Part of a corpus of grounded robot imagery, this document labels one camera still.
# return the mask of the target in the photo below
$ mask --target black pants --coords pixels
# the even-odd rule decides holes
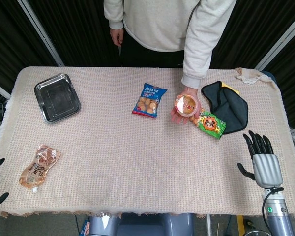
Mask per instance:
[[[141,46],[126,30],[121,46],[121,65],[124,67],[182,68],[184,51],[157,52]]]

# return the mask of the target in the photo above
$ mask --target metal tray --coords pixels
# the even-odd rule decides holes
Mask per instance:
[[[80,100],[66,74],[58,74],[34,88],[35,95],[46,123],[56,123],[81,109]]]

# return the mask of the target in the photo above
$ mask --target sweatshirt sleeve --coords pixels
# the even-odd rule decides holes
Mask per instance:
[[[123,0],[104,0],[104,14],[111,29],[123,28]]]
[[[212,50],[217,45],[236,0],[201,0],[187,30],[181,82],[198,89],[207,75]]]

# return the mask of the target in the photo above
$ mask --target dark gray cloth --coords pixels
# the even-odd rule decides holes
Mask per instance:
[[[248,124],[248,105],[236,92],[222,87],[222,82],[204,86],[202,94],[209,100],[211,113],[226,123],[224,134],[241,131]]]

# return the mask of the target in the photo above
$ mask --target black cloth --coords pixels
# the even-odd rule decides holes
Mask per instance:
[[[182,68],[184,50],[177,52],[157,52],[147,49],[132,38],[126,30],[121,45],[121,66]]]
[[[222,82],[204,86],[202,94],[209,100],[211,113],[226,123],[223,134],[241,131],[248,124],[248,105],[236,92],[222,87]]]

